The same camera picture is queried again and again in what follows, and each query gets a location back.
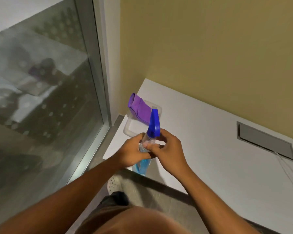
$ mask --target forearm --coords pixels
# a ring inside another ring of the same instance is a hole
[[[259,234],[190,169],[178,177],[211,234]]]
[[[113,157],[0,226],[1,233],[66,233],[104,183],[119,169]]]

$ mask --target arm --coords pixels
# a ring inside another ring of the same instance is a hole
[[[71,227],[108,179],[117,172],[150,158],[139,152],[143,134],[128,139],[109,159],[81,177],[0,225],[0,234],[61,234]]]
[[[211,234],[259,234],[243,218],[225,204],[191,170],[183,154],[180,140],[166,130],[158,138],[166,143],[149,144],[147,149],[158,157],[162,166],[180,181],[196,204],[196,209]]]

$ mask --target person's right arm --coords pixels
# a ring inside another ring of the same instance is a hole
[[[154,153],[162,166],[180,181],[195,201],[196,209],[211,234],[259,234],[191,170],[177,137],[161,129],[158,139],[166,145],[160,148],[158,144],[148,144],[146,149]]]

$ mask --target plastic tray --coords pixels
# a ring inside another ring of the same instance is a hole
[[[162,115],[162,108],[159,105],[156,105],[152,102],[144,100],[144,102],[149,107],[156,107],[158,110],[158,117],[160,119],[160,116]],[[126,125],[124,127],[124,134],[128,135],[129,137],[134,137],[137,134],[140,134],[141,132],[146,132],[148,130],[148,125],[139,121],[134,115],[131,114],[130,111],[127,113],[128,120],[126,122]]]

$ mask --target blue liquid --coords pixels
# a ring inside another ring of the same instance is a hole
[[[140,152],[143,152],[143,153],[149,152],[147,149],[145,149],[142,146],[140,146],[139,150],[140,150]],[[150,163],[151,163],[151,159],[143,159],[140,162],[138,162],[136,164],[137,172],[141,175],[145,175]]]

